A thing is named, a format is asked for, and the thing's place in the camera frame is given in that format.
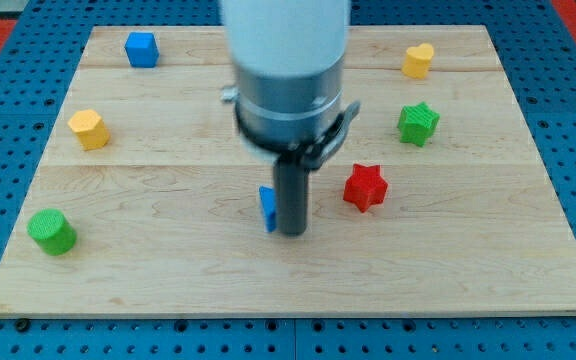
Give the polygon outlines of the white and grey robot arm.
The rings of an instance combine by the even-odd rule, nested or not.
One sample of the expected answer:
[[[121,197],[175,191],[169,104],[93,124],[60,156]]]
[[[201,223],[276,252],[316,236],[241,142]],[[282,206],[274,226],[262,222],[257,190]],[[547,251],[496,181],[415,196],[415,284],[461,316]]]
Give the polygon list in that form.
[[[359,105],[341,110],[347,0],[221,0],[235,73],[237,127],[248,143],[320,168]]]

